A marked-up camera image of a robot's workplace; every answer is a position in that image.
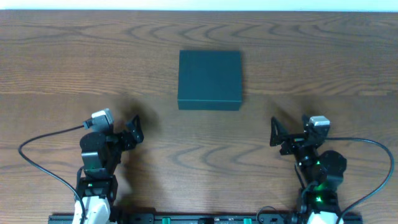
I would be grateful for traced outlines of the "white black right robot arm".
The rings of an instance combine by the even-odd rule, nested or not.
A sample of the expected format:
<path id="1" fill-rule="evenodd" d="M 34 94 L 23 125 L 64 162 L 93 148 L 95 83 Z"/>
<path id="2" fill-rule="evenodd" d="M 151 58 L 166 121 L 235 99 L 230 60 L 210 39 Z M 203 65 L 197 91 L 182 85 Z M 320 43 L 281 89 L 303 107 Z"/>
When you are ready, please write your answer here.
<path id="1" fill-rule="evenodd" d="M 322 154 L 318 148 L 325 142 L 330 121 L 324 116 L 302 116 L 303 132 L 290 134 L 277 118 L 271 118 L 270 146 L 280 146 L 282 156 L 295 157 L 299 189 L 296 211 L 285 218 L 286 223 L 310 223 L 315 215 L 333 215 L 330 223 L 338 222 L 341 210 L 337 188 L 343 182 L 347 160 L 338 152 Z"/>

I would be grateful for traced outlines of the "black gift box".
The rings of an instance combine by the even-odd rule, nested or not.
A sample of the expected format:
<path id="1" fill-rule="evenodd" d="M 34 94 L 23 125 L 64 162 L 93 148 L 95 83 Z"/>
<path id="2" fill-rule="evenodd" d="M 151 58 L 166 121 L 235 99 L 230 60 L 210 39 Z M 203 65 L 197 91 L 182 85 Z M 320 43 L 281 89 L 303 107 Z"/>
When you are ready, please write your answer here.
<path id="1" fill-rule="evenodd" d="M 180 110 L 237 111 L 243 102 L 239 51 L 181 50 L 177 103 Z"/>

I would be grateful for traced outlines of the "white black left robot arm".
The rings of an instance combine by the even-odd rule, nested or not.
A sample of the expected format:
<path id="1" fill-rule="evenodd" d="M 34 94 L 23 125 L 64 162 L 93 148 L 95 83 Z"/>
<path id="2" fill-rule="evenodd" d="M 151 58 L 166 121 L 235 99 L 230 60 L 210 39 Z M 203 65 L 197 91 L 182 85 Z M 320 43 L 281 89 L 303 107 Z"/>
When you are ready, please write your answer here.
<path id="1" fill-rule="evenodd" d="M 116 223 L 111 206 L 118 190 L 114 174 L 122 153 L 134 149 L 144 140 L 139 116 L 126 123 L 126 129 L 115 133 L 113 120 L 105 114 L 83 122 L 92 132 L 80 140 L 84 173 L 77 185 L 73 223 Z"/>

